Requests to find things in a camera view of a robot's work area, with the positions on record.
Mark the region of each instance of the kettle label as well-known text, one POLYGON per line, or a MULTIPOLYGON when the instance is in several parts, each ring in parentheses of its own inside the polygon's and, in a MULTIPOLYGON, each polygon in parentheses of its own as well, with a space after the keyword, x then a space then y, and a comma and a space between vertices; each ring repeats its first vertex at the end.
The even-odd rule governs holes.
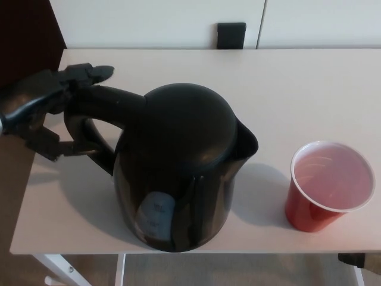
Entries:
POLYGON ((175 200, 164 192, 150 192, 138 208, 135 228, 144 236, 171 240, 171 224, 175 200))

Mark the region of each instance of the cup rim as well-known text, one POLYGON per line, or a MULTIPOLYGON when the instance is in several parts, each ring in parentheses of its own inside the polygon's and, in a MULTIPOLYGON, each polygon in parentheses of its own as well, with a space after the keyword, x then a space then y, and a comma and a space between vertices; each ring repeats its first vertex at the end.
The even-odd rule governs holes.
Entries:
POLYGON ((292 176, 292 180, 293 180, 294 184, 296 185, 297 189, 299 190, 299 192, 306 199, 308 199, 310 202, 312 202, 316 206, 321 207, 322 209, 329 210, 329 211, 335 212, 335 213, 349 213, 349 212, 353 212, 354 210, 358 210, 358 209, 364 207, 373 198, 374 192, 375 192, 375 186, 376 186, 376 180, 375 180, 375 177, 374 177, 374 172, 373 172, 373 169, 370 166, 368 160, 360 152, 358 152, 356 149, 354 149, 352 147, 349 147, 348 145, 345 145, 343 143, 339 143, 339 142, 335 142, 335 141, 318 140, 318 141, 313 141, 313 142, 307 143, 307 144, 303 145, 302 147, 300 147, 295 152, 295 154, 292 156, 292 160, 291 160, 291 176, 292 176), (364 201, 362 204, 360 204, 360 205, 358 205, 356 207, 353 207, 351 209, 334 209, 334 208, 327 207, 327 206, 324 206, 324 205, 318 203, 317 201, 315 201, 311 197, 309 197, 302 190, 302 188, 299 186, 298 181, 296 180, 296 177, 295 177, 295 162, 296 162, 296 157, 300 154, 301 151, 311 147, 312 145, 332 145, 332 144, 338 145, 340 147, 343 147, 343 148, 346 148, 346 149, 349 149, 349 150, 355 152, 360 157, 360 159, 362 159, 362 161, 364 162, 366 168, 368 168, 369 174, 371 175, 372 187, 371 187, 371 193, 369 194, 368 199, 366 199, 366 201, 364 201))

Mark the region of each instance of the kettle handle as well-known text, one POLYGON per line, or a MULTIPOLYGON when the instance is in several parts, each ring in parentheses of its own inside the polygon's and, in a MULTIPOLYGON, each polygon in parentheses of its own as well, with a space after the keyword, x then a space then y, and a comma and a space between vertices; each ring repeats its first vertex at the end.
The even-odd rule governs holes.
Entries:
POLYGON ((112 176, 116 153, 90 119, 102 120, 121 129, 131 128, 145 101, 143 96, 107 86, 80 88, 64 110, 65 125, 75 142, 91 142, 100 147, 88 156, 112 176))

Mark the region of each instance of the red solo cup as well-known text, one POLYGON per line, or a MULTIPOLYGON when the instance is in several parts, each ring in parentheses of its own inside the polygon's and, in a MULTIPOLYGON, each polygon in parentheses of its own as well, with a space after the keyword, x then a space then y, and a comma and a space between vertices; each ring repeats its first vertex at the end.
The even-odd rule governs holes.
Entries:
POLYGON ((285 213, 300 231, 319 231, 365 206, 374 194, 369 163, 340 143, 317 141, 301 147, 292 158, 291 175, 285 213))

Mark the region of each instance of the kettle lid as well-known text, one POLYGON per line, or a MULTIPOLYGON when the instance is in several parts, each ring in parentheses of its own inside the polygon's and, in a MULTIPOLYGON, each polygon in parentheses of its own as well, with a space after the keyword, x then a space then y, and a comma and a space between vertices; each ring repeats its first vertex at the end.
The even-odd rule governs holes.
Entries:
POLYGON ((149 165, 200 172, 230 154, 237 120, 216 92, 200 85, 175 83, 154 89, 145 98, 134 149, 149 165))

